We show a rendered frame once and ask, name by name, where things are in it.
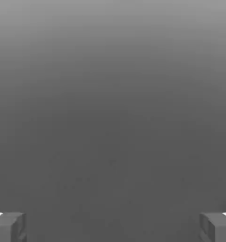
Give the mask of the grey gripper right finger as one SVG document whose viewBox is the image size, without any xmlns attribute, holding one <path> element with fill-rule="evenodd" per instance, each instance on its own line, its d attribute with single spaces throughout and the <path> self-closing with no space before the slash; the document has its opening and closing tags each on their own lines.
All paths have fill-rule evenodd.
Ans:
<svg viewBox="0 0 226 242">
<path fill-rule="evenodd" d="M 226 242 L 226 212 L 200 213 L 199 242 Z"/>
</svg>

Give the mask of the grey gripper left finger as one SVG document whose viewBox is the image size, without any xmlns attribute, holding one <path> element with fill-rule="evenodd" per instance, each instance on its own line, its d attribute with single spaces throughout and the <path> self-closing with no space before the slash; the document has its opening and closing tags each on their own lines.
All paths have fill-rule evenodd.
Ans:
<svg viewBox="0 0 226 242">
<path fill-rule="evenodd" d="M 27 242 L 26 213 L 0 212 L 0 242 Z"/>
</svg>

